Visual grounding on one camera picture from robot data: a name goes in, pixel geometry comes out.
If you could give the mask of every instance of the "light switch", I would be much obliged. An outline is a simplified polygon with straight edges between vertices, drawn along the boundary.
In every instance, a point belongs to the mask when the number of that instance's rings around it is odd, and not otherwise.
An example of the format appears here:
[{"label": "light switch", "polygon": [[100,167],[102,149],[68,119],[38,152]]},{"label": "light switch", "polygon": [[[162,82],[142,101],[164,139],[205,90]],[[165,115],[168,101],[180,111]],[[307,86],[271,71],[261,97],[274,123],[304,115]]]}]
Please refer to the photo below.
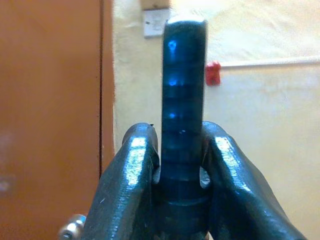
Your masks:
[{"label": "light switch", "polygon": [[155,9],[143,11],[144,37],[162,36],[165,23],[170,18],[170,9]]}]

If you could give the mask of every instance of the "wall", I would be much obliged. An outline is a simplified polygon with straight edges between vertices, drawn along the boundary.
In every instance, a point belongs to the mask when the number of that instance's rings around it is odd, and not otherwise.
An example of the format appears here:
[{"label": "wall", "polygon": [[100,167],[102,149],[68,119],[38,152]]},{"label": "wall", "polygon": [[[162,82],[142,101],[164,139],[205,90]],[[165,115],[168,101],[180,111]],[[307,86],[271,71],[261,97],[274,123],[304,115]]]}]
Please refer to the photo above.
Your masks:
[{"label": "wall", "polygon": [[[208,20],[207,61],[320,54],[318,0],[172,1]],[[138,0],[114,3],[114,143],[134,123],[161,133],[162,40],[144,39]],[[231,134],[308,239],[320,224],[320,67],[228,71],[205,87],[203,119]]]}]

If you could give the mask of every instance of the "cylindrical object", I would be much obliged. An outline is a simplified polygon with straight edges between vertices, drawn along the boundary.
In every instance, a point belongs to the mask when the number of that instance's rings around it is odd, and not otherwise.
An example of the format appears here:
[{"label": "cylindrical object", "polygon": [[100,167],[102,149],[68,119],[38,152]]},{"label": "cylindrical object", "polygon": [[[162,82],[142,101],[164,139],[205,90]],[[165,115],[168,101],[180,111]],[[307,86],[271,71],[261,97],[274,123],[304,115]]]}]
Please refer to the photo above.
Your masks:
[{"label": "cylindrical object", "polygon": [[68,223],[59,231],[59,240],[80,240],[84,230],[86,216],[81,214],[73,215]]},{"label": "cylindrical object", "polygon": [[169,234],[166,239],[190,239],[206,231],[208,199],[200,186],[205,52],[206,22],[202,17],[178,16],[167,21],[161,172],[155,196],[156,225]]}]

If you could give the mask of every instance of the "wooden door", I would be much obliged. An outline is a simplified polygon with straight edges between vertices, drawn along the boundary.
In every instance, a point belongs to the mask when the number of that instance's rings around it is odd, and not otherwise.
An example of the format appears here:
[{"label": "wooden door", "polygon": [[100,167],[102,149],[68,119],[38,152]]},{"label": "wooden door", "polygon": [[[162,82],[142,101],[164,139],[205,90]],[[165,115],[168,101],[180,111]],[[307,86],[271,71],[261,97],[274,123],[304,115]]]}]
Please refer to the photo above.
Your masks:
[{"label": "wooden door", "polygon": [[101,144],[101,122],[112,126],[101,119],[101,3],[0,1],[1,240],[57,239],[88,212],[102,155],[112,157],[112,132],[108,152]]}]

